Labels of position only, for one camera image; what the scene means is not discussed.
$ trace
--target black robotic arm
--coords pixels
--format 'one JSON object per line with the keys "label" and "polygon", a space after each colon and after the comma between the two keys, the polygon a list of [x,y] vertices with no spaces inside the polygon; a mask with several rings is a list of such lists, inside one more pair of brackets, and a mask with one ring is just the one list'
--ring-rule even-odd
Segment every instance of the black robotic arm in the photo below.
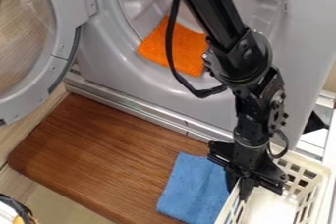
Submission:
{"label": "black robotic arm", "polygon": [[[195,90],[175,70],[172,36],[180,0],[173,0],[166,34],[166,51],[175,78],[199,98],[229,87],[236,97],[238,124],[234,143],[210,142],[208,158],[227,171],[232,187],[241,178],[241,199],[254,186],[282,194],[287,175],[274,163],[287,152],[288,140],[280,128],[286,124],[286,98],[280,71],[271,65],[272,50],[265,37],[251,31],[242,21],[232,0],[185,0],[207,34],[208,51],[204,65],[222,86]],[[270,139],[278,134],[286,143],[281,153],[270,150]]]}

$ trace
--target blue towel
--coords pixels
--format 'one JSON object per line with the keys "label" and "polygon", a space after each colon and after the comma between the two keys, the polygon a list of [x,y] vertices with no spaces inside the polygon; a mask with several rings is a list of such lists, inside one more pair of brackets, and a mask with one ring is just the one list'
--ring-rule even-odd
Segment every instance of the blue towel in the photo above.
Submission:
{"label": "blue towel", "polygon": [[222,167],[180,153],[157,210],[186,223],[212,224],[228,196]]}

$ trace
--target wooden platform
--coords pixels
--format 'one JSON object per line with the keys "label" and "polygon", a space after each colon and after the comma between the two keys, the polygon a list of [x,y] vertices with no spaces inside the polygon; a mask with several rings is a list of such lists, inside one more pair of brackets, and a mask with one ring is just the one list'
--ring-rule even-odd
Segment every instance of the wooden platform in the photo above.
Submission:
{"label": "wooden platform", "polygon": [[180,151],[206,144],[70,95],[10,155],[10,166],[116,223],[178,223],[156,212]]}

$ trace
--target white basket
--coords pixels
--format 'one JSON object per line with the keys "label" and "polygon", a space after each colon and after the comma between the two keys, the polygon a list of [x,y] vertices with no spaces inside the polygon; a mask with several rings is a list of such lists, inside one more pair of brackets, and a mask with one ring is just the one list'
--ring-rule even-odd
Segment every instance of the white basket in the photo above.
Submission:
{"label": "white basket", "polygon": [[289,151],[276,163],[289,175],[281,196],[254,188],[247,203],[239,200],[238,184],[231,192],[216,224],[319,224],[318,215],[331,170],[315,160]]}

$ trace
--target orange towel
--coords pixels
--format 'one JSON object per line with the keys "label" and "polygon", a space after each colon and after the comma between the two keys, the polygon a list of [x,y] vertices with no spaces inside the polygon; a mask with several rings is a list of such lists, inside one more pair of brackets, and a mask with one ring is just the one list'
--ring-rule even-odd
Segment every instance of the orange towel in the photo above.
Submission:
{"label": "orange towel", "polygon": [[[168,67],[165,37],[168,17],[165,17],[154,32],[138,48],[138,54],[146,59]],[[174,65],[178,71],[199,77],[203,70],[201,55],[207,49],[205,35],[193,32],[176,23],[173,39]]]}

